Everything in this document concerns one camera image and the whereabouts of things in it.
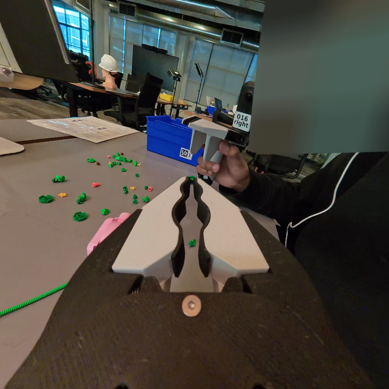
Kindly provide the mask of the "person's black jacket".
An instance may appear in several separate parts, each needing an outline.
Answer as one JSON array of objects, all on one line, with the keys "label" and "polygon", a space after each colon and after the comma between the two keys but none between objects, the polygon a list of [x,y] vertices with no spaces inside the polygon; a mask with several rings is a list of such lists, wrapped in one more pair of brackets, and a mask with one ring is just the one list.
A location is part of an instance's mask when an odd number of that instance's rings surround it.
[{"label": "person's black jacket", "polygon": [[326,212],[296,227],[294,255],[339,336],[388,388],[388,153],[360,153]]}]

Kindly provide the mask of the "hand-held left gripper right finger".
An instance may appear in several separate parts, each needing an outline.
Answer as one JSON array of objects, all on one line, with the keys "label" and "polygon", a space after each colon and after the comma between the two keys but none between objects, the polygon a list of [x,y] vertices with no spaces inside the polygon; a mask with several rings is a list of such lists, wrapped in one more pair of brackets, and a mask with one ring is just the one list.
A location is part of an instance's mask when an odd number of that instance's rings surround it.
[{"label": "hand-held left gripper right finger", "polygon": [[265,274],[270,267],[253,235],[260,226],[247,212],[201,179],[194,179],[197,218],[201,221],[198,243],[199,267],[204,277],[212,279],[213,291],[222,291],[227,280],[250,274]]}]

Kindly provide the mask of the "black monitor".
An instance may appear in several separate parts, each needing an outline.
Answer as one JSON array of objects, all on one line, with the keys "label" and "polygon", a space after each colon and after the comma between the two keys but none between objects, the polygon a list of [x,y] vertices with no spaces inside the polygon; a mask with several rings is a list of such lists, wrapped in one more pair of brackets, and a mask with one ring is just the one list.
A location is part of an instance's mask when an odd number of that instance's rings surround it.
[{"label": "black monitor", "polygon": [[162,90],[173,91],[175,81],[168,70],[178,70],[179,57],[133,45],[131,75],[143,85],[147,73],[162,79]]}]

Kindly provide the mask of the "person's right hand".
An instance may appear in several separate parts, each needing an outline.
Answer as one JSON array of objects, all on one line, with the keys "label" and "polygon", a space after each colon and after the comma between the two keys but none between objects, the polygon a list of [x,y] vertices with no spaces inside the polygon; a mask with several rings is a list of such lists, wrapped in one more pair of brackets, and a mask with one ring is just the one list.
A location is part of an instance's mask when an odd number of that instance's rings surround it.
[{"label": "person's right hand", "polygon": [[219,152],[222,154],[220,163],[198,158],[197,172],[204,176],[213,176],[214,181],[223,187],[236,192],[244,191],[250,182],[250,172],[238,147],[222,140]]}]

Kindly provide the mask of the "silver ceiling duct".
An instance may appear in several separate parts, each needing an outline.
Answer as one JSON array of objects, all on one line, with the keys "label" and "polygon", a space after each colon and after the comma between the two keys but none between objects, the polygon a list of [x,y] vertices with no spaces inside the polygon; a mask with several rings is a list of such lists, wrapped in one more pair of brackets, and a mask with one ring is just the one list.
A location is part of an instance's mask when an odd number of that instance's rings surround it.
[{"label": "silver ceiling duct", "polygon": [[259,44],[265,1],[117,1],[124,16],[235,46]]}]

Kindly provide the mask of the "mannequin head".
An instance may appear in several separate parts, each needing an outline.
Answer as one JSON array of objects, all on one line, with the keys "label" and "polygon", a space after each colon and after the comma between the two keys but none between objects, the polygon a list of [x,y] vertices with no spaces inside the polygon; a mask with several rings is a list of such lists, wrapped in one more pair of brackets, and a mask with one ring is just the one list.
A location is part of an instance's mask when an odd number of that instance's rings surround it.
[{"label": "mannequin head", "polygon": [[102,83],[102,86],[106,89],[110,90],[116,90],[118,89],[118,86],[115,82],[115,77],[118,75],[118,72],[110,72],[105,69],[102,69],[102,75],[104,78],[104,82]]}]

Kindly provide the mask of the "studio light stand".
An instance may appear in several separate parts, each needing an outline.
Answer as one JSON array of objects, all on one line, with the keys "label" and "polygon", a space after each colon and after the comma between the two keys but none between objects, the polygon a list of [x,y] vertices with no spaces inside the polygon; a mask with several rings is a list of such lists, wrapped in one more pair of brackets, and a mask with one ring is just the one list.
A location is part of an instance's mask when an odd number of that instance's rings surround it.
[{"label": "studio light stand", "polygon": [[200,78],[199,87],[198,87],[198,93],[197,93],[197,99],[196,99],[195,109],[194,109],[194,111],[196,112],[197,111],[197,105],[198,105],[199,100],[200,100],[200,92],[201,92],[201,89],[202,89],[204,74],[203,74],[203,71],[202,71],[202,69],[200,67],[200,64],[198,62],[195,62],[194,65],[196,67],[196,71],[197,71],[198,76]]},{"label": "studio light stand", "polygon": [[178,82],[181,82],[181,74],[177,70],[175,71],[171,68],[168,69],[167,74],[169,77],[172,77],[172,79],[174,80],[173,98],[172,98],[172,104],[171,104],[171,108],[170,108],[170,112],[169,112],[169,115],[172,116],[175,94],[176,94],[176,90],[177,90],[177,84],[178,84]]}]

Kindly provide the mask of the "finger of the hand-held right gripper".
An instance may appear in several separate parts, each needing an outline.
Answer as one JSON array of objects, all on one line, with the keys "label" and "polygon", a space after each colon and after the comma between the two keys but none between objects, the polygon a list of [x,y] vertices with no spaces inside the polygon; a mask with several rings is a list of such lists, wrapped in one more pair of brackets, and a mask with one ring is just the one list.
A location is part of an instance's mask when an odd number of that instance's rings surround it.
[{"label": "finger of the hand-held right gripper", "polygon": [[214,155],[219,150],[221,140],[226,138],[227,127],[201,118],[185,118],[182,124],[192,130],[190,153],[196,154],[205,145],[203,155]]}]

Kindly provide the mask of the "pink brick-built toy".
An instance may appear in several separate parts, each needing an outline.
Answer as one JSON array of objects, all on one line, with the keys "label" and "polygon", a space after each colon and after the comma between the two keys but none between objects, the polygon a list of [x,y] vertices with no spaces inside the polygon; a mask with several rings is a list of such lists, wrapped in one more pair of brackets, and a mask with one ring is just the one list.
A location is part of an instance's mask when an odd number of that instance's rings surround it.
[{"label": "pink brick-built toy", "polygon": [[106,219],[87,245],[87,256],[90,255],[116,228],[128,219],[129,216],[129,213],[123,212],[119,217]]}]

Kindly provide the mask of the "green stem with web disc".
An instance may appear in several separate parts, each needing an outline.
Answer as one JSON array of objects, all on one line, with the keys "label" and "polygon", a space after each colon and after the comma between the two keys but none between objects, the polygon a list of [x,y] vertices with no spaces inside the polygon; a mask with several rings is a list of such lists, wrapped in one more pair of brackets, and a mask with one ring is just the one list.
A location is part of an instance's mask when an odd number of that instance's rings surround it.
[{"label": "green stem with web disc", "polygon": [[47,291],[47,292],[45,292],[43,294],[40,294],[40,295],[38,295],[38,296],[36,296],[36,297],[34,297],[32,299],[28,299],[28,300],[26,300],[26,301],[24,301],[24,302],[22,302],[20,304],[17,304],[17,305],[14,305],[12,307],[9,307],[7,309],[4,309],[4,310],[2,310],[0,312],[0,317],[5,317],[8,314],[11,314],[11,313],[16,312],[16,311],[18,311],[20,309],[23,309],[23,308],[25,308],[25,307],[27,307],[29,305],[32,305],[32,304],[34,304],[34,303],[36,303],[36,302],[38,302],[38,301],[40,301],[42,299],[46,299],[47,297],[62,291],[63,289],[66,288],[67,285],[68,285],[68,282],[66,282],[66,283],[64,283],[64,284],[62,284],[62,285],[60,285],[60,286],[58,286],[58,287],[56,287],[54,289],[51,289],[51,290],[49,290],[49,291]]}]

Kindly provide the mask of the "person's right forearm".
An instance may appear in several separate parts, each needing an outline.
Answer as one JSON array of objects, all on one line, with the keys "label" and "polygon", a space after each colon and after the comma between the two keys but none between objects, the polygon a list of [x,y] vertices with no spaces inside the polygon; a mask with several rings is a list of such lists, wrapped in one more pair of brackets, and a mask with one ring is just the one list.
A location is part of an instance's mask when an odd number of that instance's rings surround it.
[{"label": "person's right forearm", "polygon": [[249,170],[248,183],[243,189],[231,184],[220,184],[219,192],[231,201],[274,219],[280,227],[287,227],[298,217],[308,215],[312,204],[302,182],[288,182],[272,174]]}]

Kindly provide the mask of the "scattered small toy pieces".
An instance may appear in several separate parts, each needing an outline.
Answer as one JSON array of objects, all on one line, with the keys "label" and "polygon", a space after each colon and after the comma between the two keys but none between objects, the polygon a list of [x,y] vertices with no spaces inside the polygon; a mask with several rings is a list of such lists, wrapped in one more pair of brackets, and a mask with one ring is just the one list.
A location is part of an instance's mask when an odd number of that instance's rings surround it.
[{"label": "scattered small toy pieces", "polygon": [[[132,163],[134,167],[141,166],[141,163],[138,163],[138,161],[124,157],[123,153],[114,153],[113,155],[108,155],[107,157],[108,157],[108,159],[111,159],[108,163],[109,168],[112,168],[114,166],[122,166],[123,163]],[[87,158],[86,161],[88,163],[95,163],[97,166],[100,166],[100,162],[96,161],[95,158]],[[126,171],[127,171],[126,168],[124,168],[124,167],[121,168],[121,172],[126,172]],[[64,176],[64,175],[60,176],[57,174],[54,178],[52,178],[53,183],[63,183],[65,181],[66,181],[66,176]],[[92,187],[100,187],[100,186],[101,186],[100,183],[97,183],[97,182],[92,183]],[[123,186],[123,193],[128,194],[128,192],[130,190],[134,191],[135,189],[136,189],[136,187],[133,187],[133,186],[131,186],[131,187]],[[144,189],[147,190],[148,192],[153,191],[153,188],[151,186],[148,186],[148,185],[145,185]],[[61,197],[61,198],[66,197],[66,196],[67,196],[67,194],[65,192],[61,192],[60,194],[58,194],[58,197]],[[87,199],[88,199],[87,194],[85,192],[81,192],[81,194],[77,196],[76,203],[81,205]],[[50,194],[41,195],[38,197],[38,201],[39,201],[39,203],[42,203],[42,204],[49,204],[49,203],[54,201],[54,197]],[[145,197],[142,197],[142,201],[145,203],[148,203],[150,201],[150,196],[147,195]],[[136,194],[133,195],[132,203],[133,204],[138,203],[138,196]],[[102,216],[107,216],[110,213],[110,210],[107,208],[102,208],[100,213]],[[81,211],[75,212],[75,214],[72,216],[72,218],[74,221],[77,221],[77,222],[84,221],[87,219],[87,214],[86,214],[86,212],[81,212]]]}]

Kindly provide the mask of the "white hard hat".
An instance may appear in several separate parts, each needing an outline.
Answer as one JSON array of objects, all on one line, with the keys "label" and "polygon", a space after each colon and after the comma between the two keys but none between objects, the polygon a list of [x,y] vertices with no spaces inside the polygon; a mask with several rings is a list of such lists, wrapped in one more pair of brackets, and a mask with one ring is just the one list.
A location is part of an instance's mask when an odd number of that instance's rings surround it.
[{"label": "white hard hat", "polygon": [[98,65],[102,70],[107,71],[107,72],[112,72],[112,73],[118,73],[119,68],[116,60],[107,54],[104,54],[101,59],[100,63]]}]

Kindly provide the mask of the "blue storage bin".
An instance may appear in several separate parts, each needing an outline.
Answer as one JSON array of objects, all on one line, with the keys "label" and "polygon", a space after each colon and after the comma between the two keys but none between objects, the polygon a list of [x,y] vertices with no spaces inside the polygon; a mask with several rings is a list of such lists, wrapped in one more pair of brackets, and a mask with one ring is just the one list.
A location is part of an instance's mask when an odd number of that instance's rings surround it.
[{"label": "blue storage bin", "polygon": [[192,129],[182,124],[182,119],[169,115],[147,116],[147,151],[197,166],[203,155],[200,148],[196,154],[190,152]]}]

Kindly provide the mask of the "printed paper sheet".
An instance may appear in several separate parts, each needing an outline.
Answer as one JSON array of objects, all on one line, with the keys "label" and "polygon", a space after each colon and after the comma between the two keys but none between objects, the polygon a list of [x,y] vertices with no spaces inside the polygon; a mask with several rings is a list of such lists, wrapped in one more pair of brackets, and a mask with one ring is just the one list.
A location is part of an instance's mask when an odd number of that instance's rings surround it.
[{"label": "printed paper sheet", "polygon": [[64,119],[34,119],[28,120],[28,122],[42,128],[54,130],[92,143],[102,143],[138,133],[136,129],[95,118],[93,116]]}]

